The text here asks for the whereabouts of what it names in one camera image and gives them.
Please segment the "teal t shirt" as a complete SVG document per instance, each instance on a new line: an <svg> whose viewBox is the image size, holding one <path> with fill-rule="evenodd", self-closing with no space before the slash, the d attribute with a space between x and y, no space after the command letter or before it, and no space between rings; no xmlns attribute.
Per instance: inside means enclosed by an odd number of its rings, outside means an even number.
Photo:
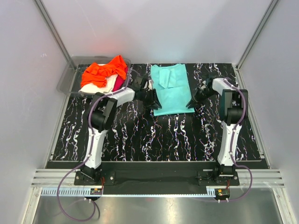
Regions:
<svg viewBox="0 0 299 224"><path fill-rule="evenodd" d="M166 67L153 65L150 74L162 106L161 109L154 110L155 116L194 112L193 108L186 106L192 96L184 64Z"/></svg>

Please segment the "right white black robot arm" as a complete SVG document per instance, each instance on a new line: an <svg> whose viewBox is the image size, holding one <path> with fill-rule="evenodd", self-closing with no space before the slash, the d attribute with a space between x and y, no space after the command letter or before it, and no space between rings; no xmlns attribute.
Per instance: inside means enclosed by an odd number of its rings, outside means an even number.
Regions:
<svg viewBox="0 0 299 224"><path fill-rule="evenodd" d="M220 95L220 120L223 126L221 149L211 179L223 185L235 175L235 153L242 123L248 116L248 91L238 89L227 78L210 77L198 89L187 108L195 108L212 95Z"/></svg>

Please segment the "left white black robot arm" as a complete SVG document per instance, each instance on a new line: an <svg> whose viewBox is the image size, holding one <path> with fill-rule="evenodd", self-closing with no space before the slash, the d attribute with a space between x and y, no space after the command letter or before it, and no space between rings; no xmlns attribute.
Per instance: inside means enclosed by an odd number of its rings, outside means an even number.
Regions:
<svg viewBox="0 0 299 224"><path fill-rule="evenodd" d="M154 81L136 76L132 83L112 93L95 93L87 110L88 143L87 152L80 165L80 172L85 180L97 184L101 179L102 149L105 135L112 127L116 110L124 103L140 100L145 107L153 110L161 109L157 91L153 87Z"/></svg>

